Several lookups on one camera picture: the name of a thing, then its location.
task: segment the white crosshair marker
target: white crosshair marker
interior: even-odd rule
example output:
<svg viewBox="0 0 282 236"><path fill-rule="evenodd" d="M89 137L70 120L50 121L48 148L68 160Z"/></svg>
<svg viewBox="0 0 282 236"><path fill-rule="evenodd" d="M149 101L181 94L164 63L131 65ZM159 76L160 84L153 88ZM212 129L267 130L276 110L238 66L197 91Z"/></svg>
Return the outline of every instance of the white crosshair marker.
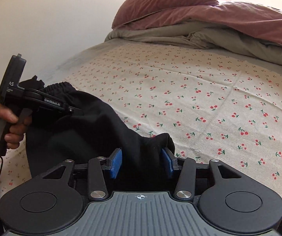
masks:
<svg viewBox="0 0 282 236"><path fill-rule="evenodd" d="M144 196L143 194L139 194L138 196L135 196L136 198L138 198L138 199L144 199L144 198L146 198L146 196Z"/></svg>

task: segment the silver screw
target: silver screw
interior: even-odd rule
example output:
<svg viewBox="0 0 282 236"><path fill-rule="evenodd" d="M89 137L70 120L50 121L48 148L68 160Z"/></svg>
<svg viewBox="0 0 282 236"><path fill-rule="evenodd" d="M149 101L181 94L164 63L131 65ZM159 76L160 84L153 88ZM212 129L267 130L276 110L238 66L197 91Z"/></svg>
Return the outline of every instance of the silver screw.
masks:
<svg viewBox="0 0 282 236"><path fill-rule="evenodd" d="M179 198L182 198L182 199L188 199L191 197L191 192L189 191L178 191L176 193L176 196L179 197Z"/></svg>
<svg viewBox="0 0 282 236"><path fill-rule="evenodd" d="M100 199L105 197L106 193L103 191L93 191L90 193L91 197L94 199Z"/></svg>

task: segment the gray ribbed surface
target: gray ribbed surface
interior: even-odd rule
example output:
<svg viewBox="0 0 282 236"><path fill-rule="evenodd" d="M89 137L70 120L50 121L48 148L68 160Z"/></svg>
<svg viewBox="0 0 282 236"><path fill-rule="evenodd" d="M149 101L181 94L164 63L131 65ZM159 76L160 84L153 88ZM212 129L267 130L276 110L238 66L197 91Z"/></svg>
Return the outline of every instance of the gray ribbed surface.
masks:
<svg viewBox="0 0 282 236"><path fill-rule="evenodd" d="M72 226L50 236L228 236L207 224L190 203L172 200L167 192L115 192L88 206ZM278 236L269 232L265 236ZM16 236L11 232L4 236Z"/></svg>

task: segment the black cable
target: black cable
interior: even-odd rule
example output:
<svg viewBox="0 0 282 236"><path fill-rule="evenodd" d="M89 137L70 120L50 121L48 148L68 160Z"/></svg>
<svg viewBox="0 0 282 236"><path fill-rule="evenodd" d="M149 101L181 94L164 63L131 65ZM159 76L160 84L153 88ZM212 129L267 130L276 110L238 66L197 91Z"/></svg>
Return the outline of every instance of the black cable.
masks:
<svg viewBox="0 0 282 236"><path fill-rule="evenodd" d="M2 159L2 164L0 165L0 174L1 174L2 173L3 158L0 156L0 159Z"/></svg>

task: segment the human hand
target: human hand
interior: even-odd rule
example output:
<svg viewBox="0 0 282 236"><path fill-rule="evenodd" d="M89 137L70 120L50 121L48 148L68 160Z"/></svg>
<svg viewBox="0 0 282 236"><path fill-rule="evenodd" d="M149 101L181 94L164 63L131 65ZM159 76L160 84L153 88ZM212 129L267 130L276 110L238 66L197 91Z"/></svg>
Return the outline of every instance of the human hand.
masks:
<svg viewBox="0 0 282 236"><path fill-rule="evenodd" d="M0 104L0 118L7 122L15 124L18 122L18 117L7 107ZM19 147L19 142L23 140L24 133L27 127L32 123L32 117L25 118L22 124L15 124L10 127L10 132L5 135L5 141L9 149Z"/></svg>

